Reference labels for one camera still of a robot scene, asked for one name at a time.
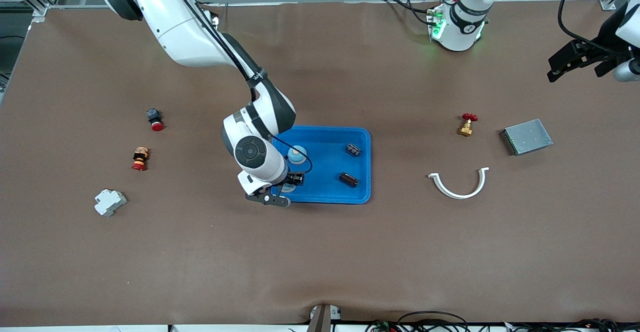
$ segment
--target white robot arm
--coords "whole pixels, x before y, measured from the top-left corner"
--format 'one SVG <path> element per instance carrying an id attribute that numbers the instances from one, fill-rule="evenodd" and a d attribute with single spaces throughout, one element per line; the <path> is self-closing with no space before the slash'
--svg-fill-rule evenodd
<path id="1" fill-rule="evenodd" d="M 556 82 L 571 70 L 594 63 L 599 63 L 595 67 L 597 77 L 613 70 L 613 76 L 619 82 L 640 80 L 640 0 L 627 0 L 602 23 L 598 36 L 592 40 L 574 34 L 562 24 L 563 4 L 564 0 L 560 0 L 558 22 L 574 40 L 549 57 L 551 70 L 546 76 L 550 82 Z"/>
<path id="2" fill-rule="evenodd" d="M 285 183 L 302 184 L 300 173 L 291 173 L 272 138 L 289 130 L 296 113 L 291 102 L 270 82 L 267 73 L 229 34 L 217 31 L 210 11 L 196 0 L 105 0 L 128 20 L 148 23 L 160 45 L 175 62 L 205 67 L 236 66 L 251 89 L 251 102 L 222 123 L 222 141 L 242 168 L 238 180 L 247 199 L 287 207 L 290 200 L 272 195 Z"/>
<path id="3" fill-rule="evenodd" d="M 438 7 L 429 21 L 431 38 L 452 51 L 470 48 L 485 25 L 487 12 L 495 0 L 448 0 Z"/>

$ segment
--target brown paper surface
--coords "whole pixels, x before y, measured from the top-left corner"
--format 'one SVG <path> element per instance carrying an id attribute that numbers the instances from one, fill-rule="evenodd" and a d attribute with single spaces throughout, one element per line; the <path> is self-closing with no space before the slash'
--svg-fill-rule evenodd
<path id="1" fill-rule="evenodd" d="M 496 3 L 460 53 L 386 4 L 230 7 L 221 30 L 297 124 L 372 136 L 367 204 L 289 209 L 245 200 L 220 139 L 249 101 L 240 73 L 180 66 L 108 9 L 51 9 L 0 108 L 0 325 L 297 323 L 318 303 L 345 319 L 640 319 L 638 85 L 591 68 L 549 83 L 570 39 L 557 4 Z M 565 15 L 593 37 L 608 13 Z M 470 138 L 463 113 L 479 117 Z M 534 118 L 555 144 L 509 156 L 498 131 Z M 426 178 L 469 193 L 485 166 L 469 200 Z M 94 211 L 103 188 L 129 200 L 110 218 Z"/>

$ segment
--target wire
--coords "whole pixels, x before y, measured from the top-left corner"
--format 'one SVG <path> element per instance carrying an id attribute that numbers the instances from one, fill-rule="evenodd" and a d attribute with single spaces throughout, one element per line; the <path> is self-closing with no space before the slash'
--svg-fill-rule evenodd
<path id="1" fill-rule="evenodd" d="M 202 27 L 204 27 L 208 31 L 208 33 L 213 37 L 215 42 L 217 42 L 220 45 L 220 47 L 222 47 L 222 50 L 226 52 L 226 54 L 229 56 L 231 61 L 233 61 L 233 63 L 235 64 L 235 67 L 238 68 L 238 70 L 240 70 L 240 73 L 242 73 L 244 80 L 249 81 L 250 77 L 249 75 L 247 75 L 247 72 L 245 71 L 240 61 L 238 61 L 238 58 L 236 57 L 236 55 L 233 52 L 231 52 L 231 49 L 229 48 L 229 46 L 224 41 L 222 41 L 222 37 L 220 37 L 216 28 L 213 27 L 211 21 L 208 21 L 206 18 L 203 17 L 204 15 L 202 15 L 202 9 L 200 9 L 198 13 L 198 11 L 194 9 L 192 4 L 188 0 L 182 0 L 182 1 L 187 7 L 189 7 L 189 10 L 194 14 L 194 16 L 196 16 L 196 18 L 198 19 Z M 251 91 L 251 102 L 254 102 L 256 101 L 256 93 L 255 93 L 256 89 L 250 88 L 250 91 Z"/>
<path id="2" fill-rule="evenodd" d="M 402 315 L 401 318 L 398 319 L 398 321 L 396 322 L 396 324 L 400 324 L 400 321 L 402 321 L 403 319 L 406 319 L 409 316 L 415 316 L 415 315 L 444 315 L 444 316 L 451 316 L 452 318 L 457 318 L 460 321 L 462 321 L 465 325 L 469 325 L 469 323 L 464 319 L 461 318 L 458 315 L 455 314 L 450 314 L 448 312 L 441 312 L 441 311 L 418 311 L 418 312 L 411 312 L 409 314 L 404 314 Z"/>
<path id="3" fill-rule="evenodd" d="M 577 40 L 580 40 L 580 41 L 582 41 L 584 43 L 587 43 L 587 44 L 589 44 L 589 45 L 591 45 L 593 47 L 599 48 L 600 50 L 603 50 L 604 52 L 606 52 L 608 54 L 617 55 L 617 56 L 628 56 L 628 54 L 629 54 L 628 51 L 626 51 L 626 52 L 618 52 L 618 51 L 611 50 L 609 48 L 601 46 L 598 43 L 590 41 L 590 40 L 588 40 L 588 39 L 586 39 L 586 38 L 584 38 L 584 37 L 572 32 L 572 31 L 570 31 L 569 29 L 567 29 L 567 27 L 564 26 L 565 24 L 562 21 L 562 11 L 565 8 L 565 6 L 564 6 L 565 5 L 565 1 L 567 1 L 567 0 L 560 0 L 560 5 L 558 6 L 558 25 L 560 25 L 560 29 L 562 29 L 562 31 L 564 31 L 565 34 L 571 36 L 574 39 L 577 39 Z"/>
<path id="4" fill-rule="evenodd" d="M 364 332 L 369 332 L 369 329 L 375 326 L 376 323 L 377 321 L 373 321 L 372 323 L 368 324 L 368 326 L 364 329 Z"/>
<path id="5" fill-rule="evenodd" d="M 413 9 L 413 10 L 415 10 L 415 11 L 419 12 L 419 13 L 427 13 L 427 10 L 411 8 L 409 5 L 406 5 L 404 2 L 402 2 L 402 1 L 400 1 L 400 0 L 382 0 L 382 1 L 386 1 L 386 2 L 389 2 L 389 1 L 397 2 L 397 3 L 398 3 L 398 5 L 400 5 L 400 6 L 404 7 L 405 9 L 409 9 L 409 10 L 410 10 L 410 9 Z"/>
<path id="6" fill-rule="evenodd" d="M 304 158 L 307 159 L 307 161 L 309 161 L 309 168 L 308 170 L 302 172 L 302 174 L 306 175 L 307 173 L 310 173 L 311 170 L 313 170 L 314 168 L 314 163 L 311 162 L 311 159 L 302 151 L 298 150 L 297 148 L 295 148 L 294 146 L 291 146 L 290 144 L 286 143 L 285 141 L 282 141 L 278 136 L 273 136 L 274 139 L 276 139 L 277 141 L 279 141 L 281 144 L 285 145 L 288 148 L 292 148 L 294 151 L 298 151 L 302 156 L 304 156 Z"/>
<path id="7" fill-rule="evenodd" d="M 411 4 L 411 0 L 406 0 L 407 4 L 409 5 L 409 8 L 411 9 L 411 11 L 413 12 L 414 16 L 418 19 L 418 21 L 424 23 L 425 25 L 429 25 L 429 26 L 435 26 L 436 23 L 435 22 L 430 22 L 427 20 L 422 20 L 422 18 L 420 18 L 420 16 L 418 16 L 418 14 L 416 13 L 416 9 L 414 9 L 414 6 Z"/>
<path id="8" fill-rule="evenodd" d="M 446 0 L 439 0 L 439 2 L 441 4 L 445 4 L 445 5 L 449 5 L 449 6 L 454 6 L 456 4 L 455 2 L 451 3 L 451 2 L 447 2 Z"/>

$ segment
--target white curved pipe clamp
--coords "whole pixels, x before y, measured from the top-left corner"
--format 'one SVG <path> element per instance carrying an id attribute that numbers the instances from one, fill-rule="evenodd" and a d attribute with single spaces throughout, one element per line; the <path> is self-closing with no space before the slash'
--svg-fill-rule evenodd
<path id="1" fill-rule="evenodd" d="M 449 189 L 444 187 L 444 185 L 442 184 L 442 180 L 440 179 L 440 175 L 438 173 L 430 174 L 429 178 L 433 179 L 433 181 L 436 184 L 436 187 L 438 187 L 438 189 L 442 193 L 447 195 L 448 197 L 455 198 L 455 199 L 458 199 L 458 200 L 464 200 L 466 198 L 470 198 L 470 197 L 473 197 L 473 196 L 477 195 L 480 192 L 480 190 L 482 190 L 482 188 L 485 186 L 485 179 L 486 179 L 485 178 L 485 172 L 486 171 L 489 171 L 488 167 L 480 168 L 480 170 L 478 170 L 478 174 L 480 174 L 480 182 L 478 183 L 478 187 L 476 187 L 475 191 L 473 191 L 469 195 L 458 195 L 457 193 L 453 193 L 453 192 L 449 191 Z"/>

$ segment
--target blue tray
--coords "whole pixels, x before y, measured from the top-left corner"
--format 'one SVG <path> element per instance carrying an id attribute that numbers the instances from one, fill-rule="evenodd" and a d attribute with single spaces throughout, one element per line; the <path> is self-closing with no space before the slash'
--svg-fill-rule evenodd
<path id="1" fill-rule="evenodd" d="M 371 197 L 371 135 L 359 127 L 294 126 L 278 137 L 290 145 L 306 148 L 313 162 L 313 170 L 304 176 L 304 185 L 289 193 L 282 193 L 291 202 L 362 204 Z M 352 143 L 361 149 L 359 157 L 346 152 Z M 273 145 L 287 155 L 289 148 L 276 139 Z M 306 171 L 309 162 L 288 163 L 291 171 Z M 341 172 L 359 179 L 351 187 L 338 179 Z"/>

